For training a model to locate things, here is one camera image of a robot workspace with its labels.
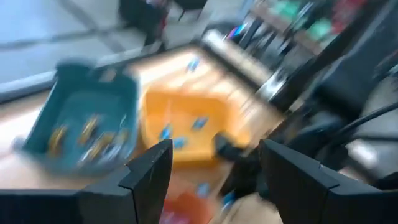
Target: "teal plastic bin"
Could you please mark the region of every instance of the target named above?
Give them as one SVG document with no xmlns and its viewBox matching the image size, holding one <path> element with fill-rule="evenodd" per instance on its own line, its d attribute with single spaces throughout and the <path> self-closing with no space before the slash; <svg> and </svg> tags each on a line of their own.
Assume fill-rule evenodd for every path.
<svg viewBox="0 0 398 224">
<path fill-rule="evenodd" d="M 131 158 L 137 138 L 139 84 L 124 68 L 95 68 L 79 60 L 57 66 L 57 79 L 22 150 L 44 167 L 67 174 L 105 174 Z M 85 124 L 93 116 L 98 124 L 86 144 L 78 142 Z M 49 139 L 59 127 L 66 127 L 60 153 L 49 156 Z M 124 144 L 113 151 L 109 145 L 94 159 L 84 160 L 103 133 L 127 130 Z"/>
</svg>

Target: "gray floor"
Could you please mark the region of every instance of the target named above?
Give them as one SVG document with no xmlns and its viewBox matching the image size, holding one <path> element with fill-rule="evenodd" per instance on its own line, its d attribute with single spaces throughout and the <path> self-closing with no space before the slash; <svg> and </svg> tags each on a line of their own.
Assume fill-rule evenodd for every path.
<svg viewBox="0 0 398 224">
<path fill-rule="evenodd" d="M 173 7 L 166 28 L 171 45 L 187 42 L 210 21 L 234 17 L 244 0 L 209 0 L 199 20 L 188 13 L 180 22 Z M 144 36 L 136 30 L 114 30 L 119 26 L 117 0 L 12 0 L 0 3 L 0 83 L 52 70 L 67 57 L 100 58 L 123 50 L 138 49 Z M 87 23 L 76 12 L 84 12 Z"/>
</svg>

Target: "yellow plastic bin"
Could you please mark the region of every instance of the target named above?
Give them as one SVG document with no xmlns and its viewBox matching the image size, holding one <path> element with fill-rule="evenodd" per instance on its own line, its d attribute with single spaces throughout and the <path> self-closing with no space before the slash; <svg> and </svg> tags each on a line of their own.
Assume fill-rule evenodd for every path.
<svg viewBox="0 0 398 224">
<path fill-rule="evenodd" d="M 199 130 L 192 129 L 198 117 L 208 121 Z M 217 164 L 213 137 L 224 131 L 236 141 L 247 144 L 250 133 L 244 126 L 239 108 L 222 97 L 203 96 L 182 90 L 149 90 L 143 101 L 141 131 L 146 148 L 160 141 L 166 125 L 171 138 L 186 138 L 186 145 L 174 149 L 173 168 L 213 166 Z"/>
</svg>

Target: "plastic bin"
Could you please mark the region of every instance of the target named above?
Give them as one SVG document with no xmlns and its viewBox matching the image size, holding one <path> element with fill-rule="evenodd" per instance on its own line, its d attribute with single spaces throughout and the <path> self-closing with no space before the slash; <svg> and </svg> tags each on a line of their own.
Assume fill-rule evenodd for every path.
<svg viewBox="0 0 398 224">
<path fill-rule="evenodd" d="M 193 184 L 172 176 L 160 224 L 207 224 L 216 208 L 215 201 L 195 194 Z"/>
<path fill-rule="evenodd" d="M 104 174 L 130 158 L 137 136 L 138 84 L 125 71 L 94 68 L 81 60 L 62 62 L 57 67 L 56 84 L 40 112 L 22 150 L 54 172 Z M 81 144 L 79 137 L 87 121 L 98 116 L 92 138 Z M 66 134 L 58 156 L 49 156 L 49 139 L 64 126 Z M 106 152 L 90 162 L 79 164 L 102 133 L 126 130 L 127 140 L 111 161 L 101 161 Z"/>
<path fill-rule="evenodd" d="M 198 117 L 208 120 L 203 128 L 194 130 L 192 126 Z M 226 99 L 180 90 L 149 90 L 144 96 L 141 123 L 146 148 L 160 141 L 166 125 L 171 127 L 172 139 L 186 138 L 184 147 L 174 148 L 173 168 L 217 164 L 213 137 L 220 131 L 230 135 L 236 144 L 246 145 L 251 136 L 242 126 L 239 108 Z"/>
</svg>

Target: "floor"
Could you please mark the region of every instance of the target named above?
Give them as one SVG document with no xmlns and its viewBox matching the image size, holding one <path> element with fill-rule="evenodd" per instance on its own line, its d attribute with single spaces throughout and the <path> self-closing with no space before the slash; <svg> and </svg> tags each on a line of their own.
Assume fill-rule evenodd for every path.
<svg viewBox="0 0 398 224">
<path fill-rule="evenodd" d="M 200 35 L 210 21 L 241 14 L 245 0 L 209 0 L 199 20 L 195 12 L 178 22 L 173 7 L 166 28 L 170 45 Z M 67 57 L 101 58 L 141 48 L 144 36 L 122 30 L 118 1 L 13 0 L 0 2 L 0 83 L 52 70 Z"/>
</svg>

